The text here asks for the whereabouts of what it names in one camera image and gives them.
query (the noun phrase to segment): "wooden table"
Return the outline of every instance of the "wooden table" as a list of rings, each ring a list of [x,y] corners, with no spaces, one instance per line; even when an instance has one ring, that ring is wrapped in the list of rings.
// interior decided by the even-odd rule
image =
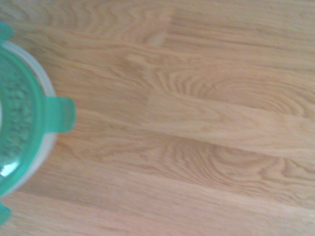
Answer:
[[[315,235],[315,2],[3,0],[73,132],[4,236]]]

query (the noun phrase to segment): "plastic container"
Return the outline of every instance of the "plastic container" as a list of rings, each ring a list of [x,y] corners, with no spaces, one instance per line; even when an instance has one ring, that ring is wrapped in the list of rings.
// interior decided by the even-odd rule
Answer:
[[[42,66],[7,42],[12,29],[0,22],[0,198],[25,183],[54,146],[57,133],[75,122],[71,99],[56,97]],[[11,211],[0,204],[0,225]]]

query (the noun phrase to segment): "teal plastic lid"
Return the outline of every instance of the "teal plastic lid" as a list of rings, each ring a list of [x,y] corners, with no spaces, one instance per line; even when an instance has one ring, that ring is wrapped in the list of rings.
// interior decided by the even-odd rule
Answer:
[[[0,41],[12,36],[13,30],[0,22]],[[46,97],[26,63],[0,47],[0,197],[31,167],[44,134],[68,132],[74,122],[73,101]],[[0,225],[9,215],[0,204]]]

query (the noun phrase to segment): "wood grain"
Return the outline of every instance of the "wood grain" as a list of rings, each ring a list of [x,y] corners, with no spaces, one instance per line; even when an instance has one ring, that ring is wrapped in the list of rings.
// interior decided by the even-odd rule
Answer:
[[[314,235],[313,9],[1,2],[77,124],[0,235]]]

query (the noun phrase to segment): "hardwood floor plank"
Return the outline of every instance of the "hardwood floor plank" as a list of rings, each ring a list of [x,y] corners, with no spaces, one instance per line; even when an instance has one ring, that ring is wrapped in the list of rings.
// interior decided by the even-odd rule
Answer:
[[[250,5],[229,4],[225,10],[224,4],[218,4],[218,7],[220,10],[214,5],[207,14],[176,11],[164,47],[218,59],[314,71],[314,35],[308,30],[302,33],[299,28],[314,31],[310,9],[315,9],[315,5],[310,9],[294,6],[270,9],[265,6],[259,11],[253,11]],[[242,16],[230,20],[229,14],[238,15],[236,11]],[[253,20],[253,14],[258,14],[254,19],[265,19],[265,22]],[[270,15],[276,15],[278,19],[267,17]]]
[[[160,46],[172,9],[153,2],[123,0],[4,1],[2,21],[18,20],[105,38]]]

